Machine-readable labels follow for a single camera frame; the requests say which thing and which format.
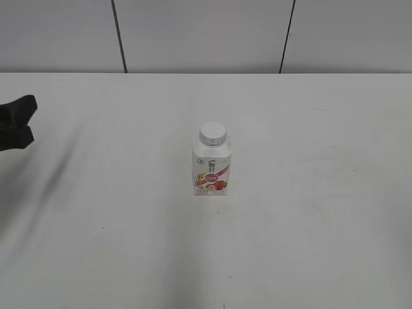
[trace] white bottle cap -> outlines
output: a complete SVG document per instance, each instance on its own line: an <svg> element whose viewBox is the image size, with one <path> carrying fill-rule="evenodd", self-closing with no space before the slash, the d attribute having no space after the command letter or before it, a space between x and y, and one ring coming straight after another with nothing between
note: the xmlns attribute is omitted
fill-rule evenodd
<svg viewBox="0 0 412 309"><path fill-rule="evenodd" d="M200 127L199 138L208 146L219 146L226 141L226 128L219 122L212 121Z"/></svg>

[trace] strawberry image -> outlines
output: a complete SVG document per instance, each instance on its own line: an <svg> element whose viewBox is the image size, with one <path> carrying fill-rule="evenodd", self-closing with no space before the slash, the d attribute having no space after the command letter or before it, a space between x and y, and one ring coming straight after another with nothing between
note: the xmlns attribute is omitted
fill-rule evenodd
<svg viewBox="0 0 412 309"><path fill-rule="evenodd" d="M219 180L218 182L215 182L213 184L214 189L217 191L223 190L224 188L226 188L227 186L227 182L223 181L223 180Z"/></svg>

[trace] black object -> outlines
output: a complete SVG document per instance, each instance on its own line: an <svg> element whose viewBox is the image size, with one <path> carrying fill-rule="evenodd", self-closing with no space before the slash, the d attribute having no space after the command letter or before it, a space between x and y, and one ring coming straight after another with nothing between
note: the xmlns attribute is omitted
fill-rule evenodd
<svg viewBox="0 0 412 309"><path fill-rule="evenodd" d="M34 141L32 130L27 124L36 109L33 95L25 95L0 105L0 151L24 149Z"/></svg>

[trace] yogurt bottle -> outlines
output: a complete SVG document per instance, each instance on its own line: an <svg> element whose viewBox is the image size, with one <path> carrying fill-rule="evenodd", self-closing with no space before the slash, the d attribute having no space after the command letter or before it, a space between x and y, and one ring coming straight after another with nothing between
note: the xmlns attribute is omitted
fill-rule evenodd
<svg viewBox="0 0 412 309"><path fill-rule="evenodd" d="M232 148L224 125L208 122L194 137L192 180L195 195L226 195Z"/></svg>

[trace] pink label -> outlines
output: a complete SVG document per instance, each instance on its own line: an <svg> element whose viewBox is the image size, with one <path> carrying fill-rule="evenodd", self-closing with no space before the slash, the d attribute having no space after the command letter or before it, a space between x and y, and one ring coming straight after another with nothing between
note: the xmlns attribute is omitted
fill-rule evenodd
<svg viewBox="0 0 412 309"><path fill-rule="evenodd" d="M219 179L219 176L216 174L208 174L205 177L207 182L215 182L217 179Z"/></svg>

